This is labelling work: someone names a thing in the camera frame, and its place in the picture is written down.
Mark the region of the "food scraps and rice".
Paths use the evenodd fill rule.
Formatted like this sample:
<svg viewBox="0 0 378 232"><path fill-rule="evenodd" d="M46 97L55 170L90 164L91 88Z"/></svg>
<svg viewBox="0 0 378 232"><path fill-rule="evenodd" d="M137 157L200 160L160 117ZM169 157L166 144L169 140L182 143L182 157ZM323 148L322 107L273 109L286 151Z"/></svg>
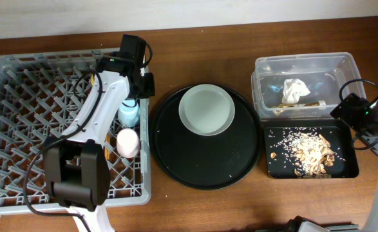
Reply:
<svg viewBox="0 0 378 232"><path fill-rule="evenodd" d="M319 127L267 130L267 167L275 179L330 178L332 169L346 162L341 147L333 145Z"/></svg>

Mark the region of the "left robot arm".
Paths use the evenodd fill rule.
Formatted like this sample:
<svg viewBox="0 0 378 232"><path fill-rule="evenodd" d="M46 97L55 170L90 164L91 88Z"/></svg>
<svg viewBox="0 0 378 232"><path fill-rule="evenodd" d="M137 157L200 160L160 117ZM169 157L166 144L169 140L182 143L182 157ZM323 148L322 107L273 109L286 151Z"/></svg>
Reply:
<svg viewBox="0 0 378 232"><path fill-rule="evenodd" d="M150 45L125 34L117 52L97 59L91 68L93 87L74 121L60 137L44 141L46 192L66 208L79 231L112 231L104 205L110 187L110 172L104 156L106 135L120 106L126 100L154 96L152 73L146 72Z"/></svg>

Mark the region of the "yellow bowl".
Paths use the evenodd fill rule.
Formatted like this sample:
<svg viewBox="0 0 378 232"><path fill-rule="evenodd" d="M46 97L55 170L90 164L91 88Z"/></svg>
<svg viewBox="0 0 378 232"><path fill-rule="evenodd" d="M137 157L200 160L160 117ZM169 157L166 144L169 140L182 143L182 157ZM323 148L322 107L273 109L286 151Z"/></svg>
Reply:
<svg viewBox="0 0 378 232"><path fill-rule="evenodd" d="M92 74L90 77L90 85L93 86L95 84L95 75Z"/></svg>

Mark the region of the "blue cup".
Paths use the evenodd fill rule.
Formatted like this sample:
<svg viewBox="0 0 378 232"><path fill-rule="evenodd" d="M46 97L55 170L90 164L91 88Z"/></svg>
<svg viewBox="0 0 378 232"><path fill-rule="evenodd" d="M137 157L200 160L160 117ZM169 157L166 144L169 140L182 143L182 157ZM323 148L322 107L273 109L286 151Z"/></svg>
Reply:
<svg viewBox="0 0 378 232"><path fill-rule="evenodd" d="M134 99L124 100L118 109L117 117L119 122L127 128L136 126L140 120L138 101Z"/></svg>

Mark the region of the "white tissue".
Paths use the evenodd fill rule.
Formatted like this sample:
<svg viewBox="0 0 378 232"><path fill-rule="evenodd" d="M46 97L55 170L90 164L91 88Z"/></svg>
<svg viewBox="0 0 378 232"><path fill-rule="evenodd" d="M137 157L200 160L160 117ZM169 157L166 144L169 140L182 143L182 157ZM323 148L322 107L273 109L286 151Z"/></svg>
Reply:
<svg viewBox="0 0 378 232"><path fill-rule="evenodd" d="M283 104L296 104L300 97L310 94L306 84L300 79L286 79L283 83Z"/></svg>

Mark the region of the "pink cup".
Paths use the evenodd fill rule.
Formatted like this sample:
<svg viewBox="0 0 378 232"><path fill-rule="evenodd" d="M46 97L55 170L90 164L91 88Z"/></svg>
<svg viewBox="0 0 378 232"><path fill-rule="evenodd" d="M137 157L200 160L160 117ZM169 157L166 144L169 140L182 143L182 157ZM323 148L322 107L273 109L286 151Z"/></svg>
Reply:
<svg viewBox="0 0 378 232"><path fill-rule="evenodd" d="M120 130L117 134L116 149L122 157L135 157L140 152L140 138L137 132L130 128Z"/></svg>

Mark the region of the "gold snack wrapper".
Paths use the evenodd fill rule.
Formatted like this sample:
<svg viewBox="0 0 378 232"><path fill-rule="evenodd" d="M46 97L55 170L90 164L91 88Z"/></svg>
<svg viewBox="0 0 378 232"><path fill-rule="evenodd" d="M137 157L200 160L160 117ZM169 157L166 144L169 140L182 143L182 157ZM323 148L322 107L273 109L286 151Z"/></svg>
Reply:
<svg viewBox="0 0 378 232"><path fill-rule="evenodd" d="M311 106L325 106L326 102L325 101L317 101L317 102L311 102L311 103L305 103L305 104L300 104L300 103L295 103L295 104L280 104L277 106L278 110L274 110L274 113L276 115L279 115L285 111L285 108L295 108L295 107L311 107Z"/></svg>

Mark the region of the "light grey plate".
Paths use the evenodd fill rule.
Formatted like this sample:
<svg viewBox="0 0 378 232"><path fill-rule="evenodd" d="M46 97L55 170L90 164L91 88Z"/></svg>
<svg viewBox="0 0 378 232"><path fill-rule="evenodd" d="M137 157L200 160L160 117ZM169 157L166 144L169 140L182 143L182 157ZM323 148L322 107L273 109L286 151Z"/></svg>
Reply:
<svg viewBox="0 0 378 232"><path fill-rule="evenodd" d="M183 125L201 136L224 132L233 122L235 105L228 91L213 84L189 88L180 99L178 113Z"/></svg>

